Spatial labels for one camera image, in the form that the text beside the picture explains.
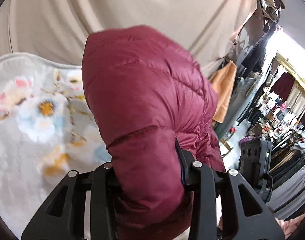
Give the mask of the person's right hand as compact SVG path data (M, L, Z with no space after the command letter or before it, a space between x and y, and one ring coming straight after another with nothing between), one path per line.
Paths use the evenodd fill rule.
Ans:
M282 220L277 218L275 220L282 229L285 239L288 239L288 237L298 228L304 217L305 213L290 220Z

